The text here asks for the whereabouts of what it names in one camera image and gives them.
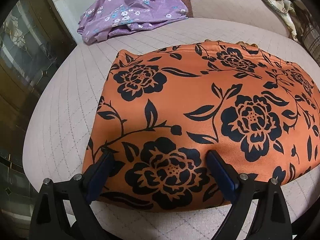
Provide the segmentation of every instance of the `orange floral fabric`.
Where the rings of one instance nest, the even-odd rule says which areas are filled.
[[[209,41],[145,55],[121,50],[105,82],[83,171],[105,150],[102,201],[145,211],[224,204],[205,163],[282,185],[319,164],[320,92],[296,63]]]

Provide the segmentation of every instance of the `orange cloth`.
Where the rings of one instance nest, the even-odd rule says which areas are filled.
[[[256,180],[288,183],[319,164],[318,102],[300,66],[256,47],[208,41],[140,56],[121,50],[83,171],[108,149],[116,162],[103,201],[153,212],[222,205],[207,151]]]

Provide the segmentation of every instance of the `black flower print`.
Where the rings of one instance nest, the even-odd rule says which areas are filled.
[[[241,150],[249,162],[265,156],[271,141],[282,134],[279,117],[272,112],[266,98],[257,95],[253,96],[253,100],[249,96],[238,95],[235,107],[225,109],[221,120],[221,133],[235,142],[241,142]]]
[[[313,89],[313,86],[310,85],[310,83],[304,78],[304,76],[295,71],[291,71],[291,76],[295,81],[303,85],[304,90],[308,93],[309,96],[311,96],[311,89]]]
[[[152,194],[152,199],[166,210],[190,204],[191,192],[200,192],[210,180],[207,169],[198,168],[201,159],[196,149],[177,150],[166,137],[146,142],[140,160],[126,172],[125,181],[136,194]]]
[[[128,71],[118,72],[113,76],[121,84],[118,93],[124,100],[132,101],[143,93],[160,92],[167,78],[158,71],[158,66],[135,65]]]
[[[241,71],[254,72],[254,68],[257,66],[253,62],[247,59],[243,59],[243,56],[239,49],[227,48],[226,51],[217,52],[217,59],[226,67],[235,67]]]

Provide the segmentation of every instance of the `metal screw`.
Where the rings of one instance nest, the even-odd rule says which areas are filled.
[[[74,180],[81,180],[81,178],[82,178],[81,174],[76,174],[76,175],[73,176]]]
[[[247,179],[248,179],[248,175],[245,174],[245,173],[241,173],[241,174],[240,174],[240,179],[242,179],[242,180],[247,180]]]
[[[277,179],[275,179],[275,178],[272,178],[270,181],[271,181],[272,184],[275,184],[275,185],[278,184],[278,181],[277,181]]]
[[[45,179],[43,180],[43,184],[49,185],[50,181],[51,181],[51,179],[45,178]]]

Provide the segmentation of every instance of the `crumpled fabric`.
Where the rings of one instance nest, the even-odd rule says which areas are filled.
[[[77,32],[86,43],[153,30],[187,19],[181,0],[96,0],[80,17]]]
[[[285,22],[288,29],[291,32],[292,39],[298,42],[297,30],[292,20],[292,17],[296,18],[296,13],[289,0],[263,0],[269,7],[271,7]]]

